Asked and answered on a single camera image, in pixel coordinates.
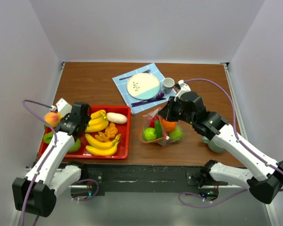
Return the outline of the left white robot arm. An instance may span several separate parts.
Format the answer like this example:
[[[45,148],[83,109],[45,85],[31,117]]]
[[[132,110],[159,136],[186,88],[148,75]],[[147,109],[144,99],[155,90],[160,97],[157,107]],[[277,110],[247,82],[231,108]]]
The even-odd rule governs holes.
[[[75,165],[65,167],[57,176],[55,173],[64,156],[84,134],[90,119],[90,105],[75,102],[52,129],[53,138],[41,158],[23,178],[16,178],[12,184],[16,210],[48,217],[57,197],[72,183],[87,182],[87,171]]]

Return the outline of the red pomegranate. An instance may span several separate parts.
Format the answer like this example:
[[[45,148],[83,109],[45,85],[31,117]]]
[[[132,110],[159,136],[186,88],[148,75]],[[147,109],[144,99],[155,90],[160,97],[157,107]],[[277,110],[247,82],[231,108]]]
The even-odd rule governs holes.
[[[155,128],[155,120],[159,120],[159,117],[158,116],[154,116],[153,118],[151,118],[149,127]]]

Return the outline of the green lime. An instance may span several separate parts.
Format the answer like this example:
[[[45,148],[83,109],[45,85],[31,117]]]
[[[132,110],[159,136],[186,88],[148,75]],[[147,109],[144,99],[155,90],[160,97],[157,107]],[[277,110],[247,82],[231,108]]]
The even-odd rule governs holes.
[[[146,141],[154,141],[157,139],[157,135],[154,128],[146,128],[143,132],[144,138]]]
[[[181,129],[180,126],[177,126],[174,130],[169,132],[169,137],[173,141],[179,141],[183,138],[183,130]]]

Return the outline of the orange fruit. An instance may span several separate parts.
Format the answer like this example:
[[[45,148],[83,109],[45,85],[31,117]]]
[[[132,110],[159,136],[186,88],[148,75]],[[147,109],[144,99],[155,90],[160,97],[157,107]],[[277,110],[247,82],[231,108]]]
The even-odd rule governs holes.
[[[176,122],[170,122],[170,121],[166,121],[166,120],[162,120],[162,125],[165,129],[166,132],[172,132],[176,126],[177,126],[177,123]]]

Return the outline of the green chili pepper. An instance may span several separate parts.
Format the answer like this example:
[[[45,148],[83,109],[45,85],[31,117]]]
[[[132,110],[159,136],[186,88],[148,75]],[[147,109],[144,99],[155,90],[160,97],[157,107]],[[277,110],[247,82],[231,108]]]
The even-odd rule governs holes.
[[[162,138],[163,133],[162,133],[162,127],[161,127],[160,120],[154,121],[154,127],[155,127],[155,132],[156,132],[157,138]]]

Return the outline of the white radish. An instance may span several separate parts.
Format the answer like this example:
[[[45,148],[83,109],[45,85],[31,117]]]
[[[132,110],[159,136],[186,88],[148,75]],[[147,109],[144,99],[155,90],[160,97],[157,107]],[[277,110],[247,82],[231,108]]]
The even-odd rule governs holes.
[[[125,124],[128,121],[128,118],[120,113],[107,113],[106,114],[107,120],[112,123],[116,124]]]

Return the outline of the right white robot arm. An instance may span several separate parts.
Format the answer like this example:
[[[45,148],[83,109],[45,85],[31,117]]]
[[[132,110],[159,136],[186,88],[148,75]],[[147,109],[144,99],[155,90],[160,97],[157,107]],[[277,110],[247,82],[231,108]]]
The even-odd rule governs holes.
[[[268,157],[236,133],[233,126],[216,112],[207,111],[202,98],[193,91],[180,97],[170,97],[159,116],[169,122],[184,121],[201,136],[213,141],[238,159],[240,169],[210,160],[200,170],[201,181],[211,185],[215,181],[240,186],[259,201],[270,204],[283,186],[283,161]]]

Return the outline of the clear orange zip top bag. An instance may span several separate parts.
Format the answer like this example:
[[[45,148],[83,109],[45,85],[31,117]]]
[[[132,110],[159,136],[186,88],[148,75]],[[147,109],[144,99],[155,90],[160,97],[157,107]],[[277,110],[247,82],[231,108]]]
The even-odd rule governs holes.
[[[179,142],[184,137],[183,129],[177,122],[169,122],[159,116],[159,107],[156,110],[143,115],[143,125],[139,132],[141,142],[157,143],[166,146],[173,142]]]

